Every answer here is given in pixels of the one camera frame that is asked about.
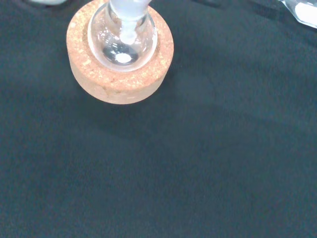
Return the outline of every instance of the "black fabric surface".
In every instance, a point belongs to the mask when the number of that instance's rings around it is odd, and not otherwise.
[[[0,237],[317,237],[317,31],[272,0],[155,0],[172,66],[116,106],[70,70],[85,2],[0,1]]]

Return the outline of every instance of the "glassware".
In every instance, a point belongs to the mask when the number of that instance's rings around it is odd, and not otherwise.
[[[88,26],[89,47],[104,66],[121,72],[144,66],[153,56],[158,36],[148,13],[151,0],[110,0]]]
[[[317,28],[317,0],[279,0],[305,25]]]

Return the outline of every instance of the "flask neck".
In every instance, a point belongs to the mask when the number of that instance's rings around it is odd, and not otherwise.
[[[151,0],[110,0],[113,12],[123,21],[135,21],[148,13]]]

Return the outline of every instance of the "cork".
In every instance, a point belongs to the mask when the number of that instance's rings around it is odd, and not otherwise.
[[[67,29],[71,70],[79,85],[93,97],[112,104],[132,104],[152,95],[171,65],[174,42],[164,19],[151,7],[149,13],[158,32],[158,45],[150,61],[132,72],[117,72],[102,65],[88,45],[90,18],[107,0],[94,0],[79,9]]]

